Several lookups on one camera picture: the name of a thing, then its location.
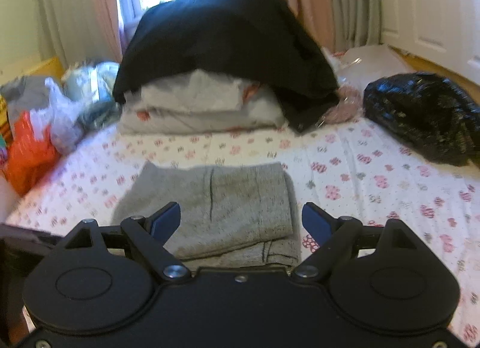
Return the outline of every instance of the black plastic bag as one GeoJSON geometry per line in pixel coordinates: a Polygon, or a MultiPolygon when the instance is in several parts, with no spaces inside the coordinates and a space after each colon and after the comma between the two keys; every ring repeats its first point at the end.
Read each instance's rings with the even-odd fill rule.
{"type": "Polygon", "coordinates": [[[430,161],[480,163],[480,107],[447,78],[423,72],[378,79],[365,89],[363,107],[430,161]]]}

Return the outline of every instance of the bed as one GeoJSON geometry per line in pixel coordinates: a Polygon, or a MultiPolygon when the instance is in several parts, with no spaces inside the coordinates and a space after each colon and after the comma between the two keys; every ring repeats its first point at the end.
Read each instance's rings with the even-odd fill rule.
{"type": "MultiPolygon", "coordinates": [[[[479,342],[480,170],[426,162],[361,117],[303,136],[288,128],[174,136],[90,135],[21,200],[7,223],[65,235],[81,219],[109,225],[149,160],[158,166],[238,166],[280,162],[295,185],[297,208],[314,202],[365,225],[401,219],[457,277],[460,304],[451,330],[479,342]]],[[[302,228],[302,258],[317,244],[302,228]]]]}

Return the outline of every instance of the stack of clothes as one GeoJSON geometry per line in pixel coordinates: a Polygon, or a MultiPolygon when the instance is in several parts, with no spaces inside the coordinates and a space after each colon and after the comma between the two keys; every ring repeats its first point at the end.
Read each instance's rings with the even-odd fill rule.
{"type": "Polygon", "coordinates": [[[148,162],[119,202],[112,225],[150,216],[171,201],[180,205],[182,218],[164,247],[191,270],[299,261],[293,184],[280,163],[182,170],[148,162]]]}
{"type": "Polygon", "coordinates": [[[279,126],[304,132],[338,104],[322,50],[284,0],[175,0],[142,17],[113,96],[120,130],[279,126]]]}

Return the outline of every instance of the white curtain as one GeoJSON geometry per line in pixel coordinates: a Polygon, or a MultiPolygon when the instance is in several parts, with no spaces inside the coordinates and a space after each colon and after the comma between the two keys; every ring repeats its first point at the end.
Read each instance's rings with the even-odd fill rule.
{"type": "Polygon", "coordinates": [[[335,51],[380,42],[380,0],[332,0],[335,51]]]}
{"type": "Polygon", "coordinates": [[[92,0],[35,1],[43,58],[57,55],[65,67],[86,59],[115,59],[95,16],[92,0]]]}

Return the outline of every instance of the folded gray towel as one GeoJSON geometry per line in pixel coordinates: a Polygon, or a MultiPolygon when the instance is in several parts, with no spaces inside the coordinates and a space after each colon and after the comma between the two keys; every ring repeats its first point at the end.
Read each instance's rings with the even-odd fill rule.
{"type": "Polygon", "coordinates": [[[182,221],[165,248],[191,269],[298,261],[297,223],[292,225],[279,163],[182,170],[147,162],[118,203],[112,225],[129,216],[152,215],[170,201],[180,205],[182,221]]]}

